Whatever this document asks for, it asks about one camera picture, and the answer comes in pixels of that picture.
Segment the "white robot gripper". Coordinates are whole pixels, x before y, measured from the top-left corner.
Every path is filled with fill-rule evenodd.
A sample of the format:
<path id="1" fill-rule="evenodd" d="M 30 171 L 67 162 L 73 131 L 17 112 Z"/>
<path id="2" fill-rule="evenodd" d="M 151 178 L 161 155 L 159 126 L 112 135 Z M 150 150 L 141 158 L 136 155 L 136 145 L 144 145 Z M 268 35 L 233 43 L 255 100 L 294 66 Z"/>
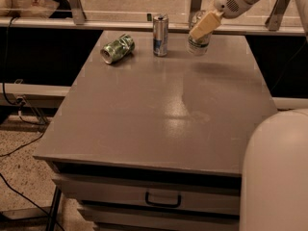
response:
<path id="1" fill-rule="evenodd" d="M 192 18 L 189 35 L 198 40 L 212 33 L 220 26 L 222 17 L 232 19 L 248 11 L 252 5 L 245 0 L 214 0 L 217 10 L 199 12 Z"/>

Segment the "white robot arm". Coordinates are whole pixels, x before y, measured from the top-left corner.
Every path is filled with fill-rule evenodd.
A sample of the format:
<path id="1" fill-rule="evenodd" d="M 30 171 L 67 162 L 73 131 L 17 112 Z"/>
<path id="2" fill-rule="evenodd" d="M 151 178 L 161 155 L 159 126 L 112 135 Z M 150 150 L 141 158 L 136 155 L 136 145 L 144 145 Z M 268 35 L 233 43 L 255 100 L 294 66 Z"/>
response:
<path id="1" fill-rule="evenodd" d="M 213 32 L 259 0 L 213 0 L 190 30 L 193 39 Z M 295 0 L 308 31 L 308 0 Z M 250 137 L 243 164 L 239 231 L 308 231 L 308 110 L 281 112 Z"/>

